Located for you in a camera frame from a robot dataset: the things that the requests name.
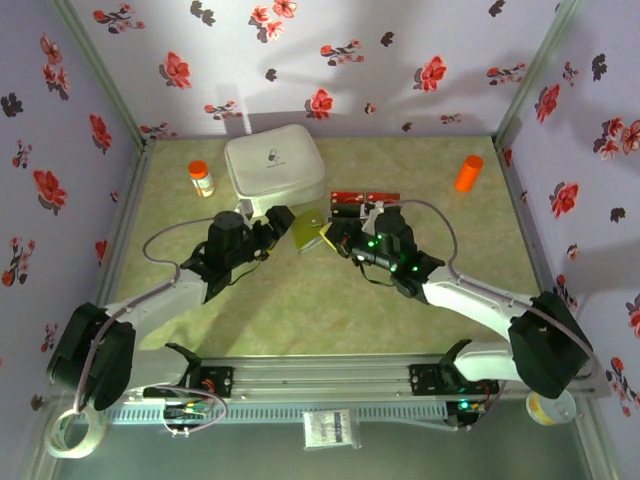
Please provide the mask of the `olive card holder clear sleeves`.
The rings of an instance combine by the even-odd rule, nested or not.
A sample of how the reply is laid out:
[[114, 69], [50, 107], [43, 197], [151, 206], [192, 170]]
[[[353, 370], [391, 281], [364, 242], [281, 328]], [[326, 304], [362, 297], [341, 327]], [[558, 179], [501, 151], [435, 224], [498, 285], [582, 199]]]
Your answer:
[[326, 223], [326, 215], [315, 208], [296, 217], [292, 224], [292, 234], [298, 254], [306, 253], [323, 241], [320, 232]]

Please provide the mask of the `clear acrylic card tray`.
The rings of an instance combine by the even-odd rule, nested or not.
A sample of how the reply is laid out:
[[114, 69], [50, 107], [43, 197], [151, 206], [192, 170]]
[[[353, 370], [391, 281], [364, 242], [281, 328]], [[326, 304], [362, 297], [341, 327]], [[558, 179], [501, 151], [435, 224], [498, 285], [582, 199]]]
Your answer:
[[[353, 191], [353, 190], [333, 190], [333, 191]], [[369, 192], [383, 192], [383, 191], [358, 191], [358, 192], [364, 192], [364, 193], [366, 194], [366, 201], [365, 201], [365, 202], [367, 203], [367, 207], [366, 207], [365, 209], [363, 209], [363, 210], [361, 210], [361, 211], [360, 211], [360, 213], [361, 213], [361, 218], [360, 218], [360, 219], [358, 219], [358, 220], [362, 220], [362, 219], [366, 219], [366, 218], [367, 218], [367, 216], [368, 216], [368, 210], [369, 210], [368, 203], [369, 203], [369, 202], [367, 201], [367, 194], [368, 194]], [[332, 204], [332, 202], [331, 202], [331, 199], [329, 198], [329, 213], [330, 213], [330, 219], [331, 219], [331, 220], [339, 220], [339, 219], [332, 219], [332, 218], [331, 218], [331, 204]]]

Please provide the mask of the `white label card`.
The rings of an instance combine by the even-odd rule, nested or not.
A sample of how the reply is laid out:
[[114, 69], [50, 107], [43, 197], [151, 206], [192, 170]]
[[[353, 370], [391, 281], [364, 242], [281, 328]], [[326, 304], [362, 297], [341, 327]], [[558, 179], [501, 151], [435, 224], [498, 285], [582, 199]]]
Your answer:
[[302, 420], [306, 451], [362, 447], [359, 423], [349, 409], [306, 411]]

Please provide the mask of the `orange-capped pill bottle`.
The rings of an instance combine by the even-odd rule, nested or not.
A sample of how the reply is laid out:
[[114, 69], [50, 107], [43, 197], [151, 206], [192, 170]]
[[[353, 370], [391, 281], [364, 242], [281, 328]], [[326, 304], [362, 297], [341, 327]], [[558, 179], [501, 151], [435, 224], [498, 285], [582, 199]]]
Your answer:
[[204, 198], [211, 196], [215, 187], [207, 163], [203, 160], [194, 160], [189, 163], [187, 169], [197, 194]]

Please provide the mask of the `white zip pouch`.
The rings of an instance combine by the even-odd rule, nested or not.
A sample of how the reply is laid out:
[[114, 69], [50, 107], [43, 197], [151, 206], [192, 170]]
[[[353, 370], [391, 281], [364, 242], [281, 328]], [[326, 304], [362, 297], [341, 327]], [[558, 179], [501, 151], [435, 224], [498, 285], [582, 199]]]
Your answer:
[[255, 217], [273, 206], [316, 201], [326, 191], [324, 162], [299, 124], [233, 139], [224, 157], [238, 199], [251, 204]]

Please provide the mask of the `orange cylinder container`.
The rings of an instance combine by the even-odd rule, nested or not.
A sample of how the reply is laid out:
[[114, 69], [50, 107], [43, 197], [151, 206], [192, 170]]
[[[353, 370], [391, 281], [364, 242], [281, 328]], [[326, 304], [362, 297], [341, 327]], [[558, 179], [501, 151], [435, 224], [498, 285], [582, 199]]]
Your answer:
[[465, 158], [454, 187], [458, 192], [469, 192], [474, 187], [476, 180], [484, 167], [484, 160], [479, 155], [469, 155]]

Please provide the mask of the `green circuit board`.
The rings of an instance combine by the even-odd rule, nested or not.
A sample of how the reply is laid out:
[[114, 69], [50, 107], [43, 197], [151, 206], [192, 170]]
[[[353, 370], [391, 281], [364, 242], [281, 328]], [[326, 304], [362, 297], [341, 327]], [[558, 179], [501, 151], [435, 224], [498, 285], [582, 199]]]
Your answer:
[[184, 420], [206, 417], [212, 410], [209, 401], [188, 401], [182, 403], [170, 403], [164, 408], [165, 420]]

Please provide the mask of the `black circuit board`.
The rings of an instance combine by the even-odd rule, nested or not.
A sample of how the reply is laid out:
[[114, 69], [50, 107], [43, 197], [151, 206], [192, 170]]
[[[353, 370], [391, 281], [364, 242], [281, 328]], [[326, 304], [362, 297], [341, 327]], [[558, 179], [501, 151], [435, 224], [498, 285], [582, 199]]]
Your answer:
[[486, 412], [485, 400], [457, 399], [446, 402], [450, 415], [484, 415]]

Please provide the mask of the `clear tape roll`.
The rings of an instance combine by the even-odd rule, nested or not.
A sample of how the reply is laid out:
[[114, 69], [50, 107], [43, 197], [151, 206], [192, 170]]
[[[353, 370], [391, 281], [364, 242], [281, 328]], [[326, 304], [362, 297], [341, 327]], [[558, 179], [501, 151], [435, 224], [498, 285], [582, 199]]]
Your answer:
[[80, 413], [69, 409], [48, 422], [45, 449], [54, 458], [85, 458], [98, 448], [106, 431], [107, 420], [102, 412], [90, 407]]

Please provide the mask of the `white and yellow tub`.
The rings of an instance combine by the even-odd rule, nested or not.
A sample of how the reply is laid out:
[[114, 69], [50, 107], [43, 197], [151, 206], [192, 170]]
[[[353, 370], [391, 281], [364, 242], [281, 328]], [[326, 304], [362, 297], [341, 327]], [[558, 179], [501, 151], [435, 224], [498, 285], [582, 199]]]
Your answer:
[[529, 416], [542, 426], [570, 423], [577, 413], [575, 399], [569, 391], [563, 391], [555, 399], [530, 392], [526, 397], [525, 404]]

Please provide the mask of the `aluminium side rail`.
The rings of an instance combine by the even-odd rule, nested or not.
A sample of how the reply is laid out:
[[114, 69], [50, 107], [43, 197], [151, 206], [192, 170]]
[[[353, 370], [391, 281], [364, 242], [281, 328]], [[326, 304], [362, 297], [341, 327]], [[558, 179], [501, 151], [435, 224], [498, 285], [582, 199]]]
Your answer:
[[107, 241], [106, 253], [99, 267], [91, 296], [91, 301], [99, 306], [109, 303], [117, 293], [153, 147], [154, 142], [146, 143], [134, 155], [125, 185], [121, 191], [116, 216]]
[[505, 157], [506, 150], [498, 141], [497, 136], [493, 135], [491, 140], [501, 166], [537, 285], [541, 290], [551, 291], [555, 286], [555, 277], [552, 275], [547, 262], [545, 251], [535, 227], [532, 212], [529, 208], [529, 203], [521, 199], [521, 194], [525, 192], [525, 188], [515, 168], [514, 161], [507, 164]]

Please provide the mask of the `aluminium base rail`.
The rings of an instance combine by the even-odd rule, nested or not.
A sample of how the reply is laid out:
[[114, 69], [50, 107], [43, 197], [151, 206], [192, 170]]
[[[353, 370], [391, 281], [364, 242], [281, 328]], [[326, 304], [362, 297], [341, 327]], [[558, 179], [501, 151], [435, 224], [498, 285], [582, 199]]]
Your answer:
[[[329, 402], [329, 401], [387, 401], [395, 399], [493, 399], [489, 395], [414, 396], [411, 393], [408, 366], [440, 363], [444, 356], [431, 355], [347, 355], [347, 356], [273, 356], [199, 359], [198, 366], [229, 366], [234, 368], [231, 396], [225, 400], [239, 403], [253, 401]], [[515, 397], [531, 390], [519, 382], [497, 381], [514, 388]], [[142, 402], [143, 390], [130, 390], [124, 398]], [[173, 386], [169, 390], [185, 393], [184, 397], [206, 396], [204, 390]]]

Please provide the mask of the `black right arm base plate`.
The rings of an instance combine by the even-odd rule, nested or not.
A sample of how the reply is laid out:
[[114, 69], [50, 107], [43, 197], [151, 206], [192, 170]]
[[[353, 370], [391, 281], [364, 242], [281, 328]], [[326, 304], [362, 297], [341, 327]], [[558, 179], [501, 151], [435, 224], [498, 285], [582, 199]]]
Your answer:
[[408, 366], [411, 393], [414, 396], [495, 395], [500, 384], [494, 380], [470, 381], [454, 367], [440, 363]]

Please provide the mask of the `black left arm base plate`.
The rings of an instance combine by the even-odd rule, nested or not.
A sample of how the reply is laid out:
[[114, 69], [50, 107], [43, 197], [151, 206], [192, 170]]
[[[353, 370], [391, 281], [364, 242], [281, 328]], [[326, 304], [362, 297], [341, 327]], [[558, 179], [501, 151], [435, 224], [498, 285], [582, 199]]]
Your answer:
[[[229, 366], [199, 366], [171, 386], [181, 388], [192, 388], [215, 393], [227, 399], [231, 396], [234, 383], [234, 368]], [[175, 392], [163, 386], [146, 387], [143, 390], [144, 398], [178, 398], [184, 397], [185, 393]]]

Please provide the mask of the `aluminium frame post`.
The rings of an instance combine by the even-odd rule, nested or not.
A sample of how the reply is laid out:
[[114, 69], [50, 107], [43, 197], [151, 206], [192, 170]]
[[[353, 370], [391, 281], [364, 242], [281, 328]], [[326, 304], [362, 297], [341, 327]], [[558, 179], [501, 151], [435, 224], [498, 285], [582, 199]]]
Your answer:
[[533, 94], [536, 83], [544, 76], [556, 51], [560, 48], [564, 38], [573, 27], [575, 18], [585, 1], [586, 0], [561, 0], [558, 3], [553, 22], [547, 30], [531, 63], [527, 67], [527, 73], [516, 90], [515, 96], [507, 108], [497, 131], [492, 135], [493, 146], [497, 152], [503, 148], [504, 141], [508, 134], [516, 128], [517, 120], [521, 111], [525, 108], [525, 103]]
[[102, 88], [111, 106], [116, 110], [119, 120], [123, 124], [129, 137], [133, 140], [137, 149], [143, 152], [147, 146], [147, 141], [143, 139], [138, 127], [135, 125], [134, 118], [124, 98], [120, 94], [106, 64], [86, 31], [76, 9], [71, 4], [71, 0], [46, 0], [46, 2], [52, 8], [80, 50], [85, 63]]

